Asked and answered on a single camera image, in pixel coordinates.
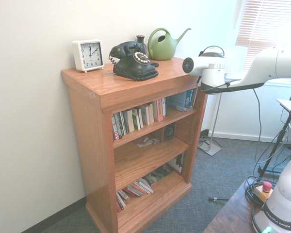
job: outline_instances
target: floor lamp base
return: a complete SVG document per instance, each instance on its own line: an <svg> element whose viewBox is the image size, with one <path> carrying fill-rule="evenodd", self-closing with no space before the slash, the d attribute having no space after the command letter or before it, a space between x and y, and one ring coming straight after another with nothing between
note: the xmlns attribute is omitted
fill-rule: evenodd
<svg viewBox="0 0 291 233"><path fill-rule="evenodd" d="M221 147L217 146L216 144L213 144L212 142L206 140L204 141L198 148L206 152L208 155L213 156L215 153L222 150Z"/></svg>

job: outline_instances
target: rotary dial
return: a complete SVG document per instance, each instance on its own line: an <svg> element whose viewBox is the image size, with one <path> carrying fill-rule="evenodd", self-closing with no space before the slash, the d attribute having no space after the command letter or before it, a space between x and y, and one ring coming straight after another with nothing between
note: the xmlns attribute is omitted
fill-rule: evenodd
<svg viewBox="0 0 291 233"><path fill-rule="evenodd" d="M143 64L143 65L150 64L150 60L142 52L135 52L134 55L133 55L133 57L140 64Z"/></svg>

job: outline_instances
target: black rotary telephone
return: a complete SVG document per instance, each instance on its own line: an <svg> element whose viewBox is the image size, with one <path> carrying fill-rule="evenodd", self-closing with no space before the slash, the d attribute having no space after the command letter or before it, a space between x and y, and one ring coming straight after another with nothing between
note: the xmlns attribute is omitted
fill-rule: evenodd
<svg viewBox="0 0 291 233"><path fill-rule="evenodd" d="M111 57L120 59L117 63ZM114 64L113 72L119 76L143 81L156 77L159 73L155 69L157 63L151 63L146 56L146 46L138 42L125 42L114 46L109 54Z"/></svg>

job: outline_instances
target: clock hands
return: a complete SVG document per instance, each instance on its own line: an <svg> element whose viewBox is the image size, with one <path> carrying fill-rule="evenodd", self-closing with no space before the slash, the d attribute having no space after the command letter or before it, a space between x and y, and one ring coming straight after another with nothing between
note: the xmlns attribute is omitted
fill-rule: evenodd
<svg viewBox="0 0 291 233"><path fill-rule="evenodd" d="M98 48L97 48L97 49L95 49L95 51L94 51L94 52L96 52L97 50L98 50ZM90 56L92 56L92 54L93 54L94 52L92 52Z"/></svg>

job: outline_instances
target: window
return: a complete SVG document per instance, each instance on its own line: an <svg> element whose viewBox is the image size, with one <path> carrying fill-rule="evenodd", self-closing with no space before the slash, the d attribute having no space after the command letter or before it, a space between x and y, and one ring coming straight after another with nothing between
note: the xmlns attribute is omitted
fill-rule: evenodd
<svg viewBox="0 0 291 233"><path fill-rule="evenodd" d="M248 47L247 72L263 49L291 44L291 0L247 0L236 45Z"/></svg>

